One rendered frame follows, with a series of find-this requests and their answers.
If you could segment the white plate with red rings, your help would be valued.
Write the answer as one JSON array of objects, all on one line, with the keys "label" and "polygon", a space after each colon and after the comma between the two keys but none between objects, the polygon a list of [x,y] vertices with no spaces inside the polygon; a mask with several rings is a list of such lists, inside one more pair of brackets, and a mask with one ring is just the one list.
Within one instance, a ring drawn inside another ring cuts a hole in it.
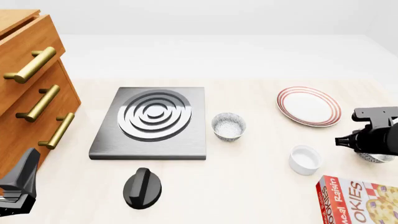
[{"label": "white plate with red rings", "polygon": [[306,126],[333,126],[340,121],[342,115],[340,104],[332,96],[306,86],[281,90],[276,104],[286,117]]}]

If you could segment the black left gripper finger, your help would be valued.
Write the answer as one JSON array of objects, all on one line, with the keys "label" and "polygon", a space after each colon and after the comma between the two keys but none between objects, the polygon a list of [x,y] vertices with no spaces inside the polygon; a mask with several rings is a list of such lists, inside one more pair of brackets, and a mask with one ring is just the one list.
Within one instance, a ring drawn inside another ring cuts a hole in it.
[{"label": "black left gripper finger", "polygon": [[1,199],[18,199],[22,195],[36,198],[36,173],[40,153],[33,147],[26,150],[19,162],[0,179],[0,188],[3,189]]}]

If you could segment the wooden cabinet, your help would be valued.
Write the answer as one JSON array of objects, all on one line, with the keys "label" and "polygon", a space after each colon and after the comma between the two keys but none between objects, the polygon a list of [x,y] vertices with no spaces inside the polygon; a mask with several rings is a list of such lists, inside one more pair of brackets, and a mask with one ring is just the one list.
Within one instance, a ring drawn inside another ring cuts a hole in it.
[{"label": "wooden cabinet", "polygon": [[[6,37],[15,33],[15,31],[18,31],[22,27],[26,26],[27,24],[29,24],[30,22],[35,20],[35,18],[37,16],[44,16],[44,15],[40,14],[40,11],[38,9],[29,9],[29,10],[28,9],[24,9],[24,10],[22,10],[22,9],[0,9],[0,40],[5,39]],[[60,65],[62,65],[62,67],[63,67],[63,71],[65,72],[65,74],[67,74],[67,71],[65,70],[65,67],[63,66],[63,63],[62,63],[60,57],[59,57],[59,59],[57,59],[55,61],[55,63],[57,63],[57,62],[60,63]]]}]

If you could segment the round black stove knob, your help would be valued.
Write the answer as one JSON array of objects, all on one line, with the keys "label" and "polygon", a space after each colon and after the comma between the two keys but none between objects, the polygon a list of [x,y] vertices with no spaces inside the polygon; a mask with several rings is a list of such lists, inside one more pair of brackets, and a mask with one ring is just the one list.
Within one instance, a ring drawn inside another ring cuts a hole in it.
[{"label": "round black stove knob", "polygon": [[140,167],[124,184],[123,197],[129,207],[143,210],[153,206],[162,193],[157,175],[146,167]]}]

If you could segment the patterned black white bowl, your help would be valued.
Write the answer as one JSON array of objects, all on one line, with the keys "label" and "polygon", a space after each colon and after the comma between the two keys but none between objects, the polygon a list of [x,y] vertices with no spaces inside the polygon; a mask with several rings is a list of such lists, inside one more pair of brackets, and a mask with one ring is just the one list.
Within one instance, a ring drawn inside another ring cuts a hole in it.
[{"label": "patterned black white bowl", "polygon": [[367,153],[362,153],[362,152],[357,152],[356,154],[360,158],[362,158],[368,162],[375,163],[375,164],[391,162],[395,158],[397,158],[397,156],[391,156],[391,155],[385,155],[385,154],[367,154]]},{"label": "patterned black white bowl", "polygon": [[245,120],[235,113],[220,113],[211,121],[214,134],[223,141],[235,141],[246,131]]}]

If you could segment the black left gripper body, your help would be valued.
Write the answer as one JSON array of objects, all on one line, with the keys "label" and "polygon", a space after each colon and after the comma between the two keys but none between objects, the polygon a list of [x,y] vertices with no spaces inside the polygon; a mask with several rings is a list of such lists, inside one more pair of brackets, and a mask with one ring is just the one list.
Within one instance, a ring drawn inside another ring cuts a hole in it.
[{"label": "black left gripper body", "polygon": [[0,216],[29,214],[36,201],[36,190],[19,188],[11,185],[0,185]]}]

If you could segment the flat black stove plate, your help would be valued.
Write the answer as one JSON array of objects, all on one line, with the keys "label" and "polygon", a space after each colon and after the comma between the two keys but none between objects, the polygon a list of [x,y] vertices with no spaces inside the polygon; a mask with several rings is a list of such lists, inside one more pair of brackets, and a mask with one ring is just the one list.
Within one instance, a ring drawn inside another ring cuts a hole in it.
[{"label": "flat black stove plate", "polygon": [[92,160],[205,160],[203,87],[119,87]]}]

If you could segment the small white ramekin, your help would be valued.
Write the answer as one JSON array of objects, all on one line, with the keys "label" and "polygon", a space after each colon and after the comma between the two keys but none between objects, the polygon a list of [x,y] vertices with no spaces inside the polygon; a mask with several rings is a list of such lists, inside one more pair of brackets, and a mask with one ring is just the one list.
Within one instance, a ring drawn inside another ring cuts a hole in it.
[{"label": "small white ramekin", "polygon": [[289,154],[290,168],[300,175],[313,175],[322,164],[322,158],[312,147],[295,146]]}]

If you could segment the red cookies box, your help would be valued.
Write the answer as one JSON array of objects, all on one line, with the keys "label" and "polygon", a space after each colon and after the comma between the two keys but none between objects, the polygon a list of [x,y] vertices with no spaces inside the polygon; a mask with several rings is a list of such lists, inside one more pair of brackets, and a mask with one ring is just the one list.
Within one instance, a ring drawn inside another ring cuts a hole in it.
[{"label": "red cookies box", "polygon": [[398,224],[398,188],[323,175],[316,185],[323,224]]}]

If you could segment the wide wooden drawer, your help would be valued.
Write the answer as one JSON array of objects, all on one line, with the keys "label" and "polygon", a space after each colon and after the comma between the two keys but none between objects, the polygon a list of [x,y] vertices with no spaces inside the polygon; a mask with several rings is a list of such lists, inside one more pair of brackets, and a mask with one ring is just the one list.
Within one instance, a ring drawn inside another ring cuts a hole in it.
[{"label": "wide wooden drawer", "polygon": [[[56,54],[26,83],[6,80],[5,73],[16,73],[34,59],[33,51],[53,47]],[[0,115],[7,111],[51,67],[65,48],[49,15],[35,20],[0,40]]]}]

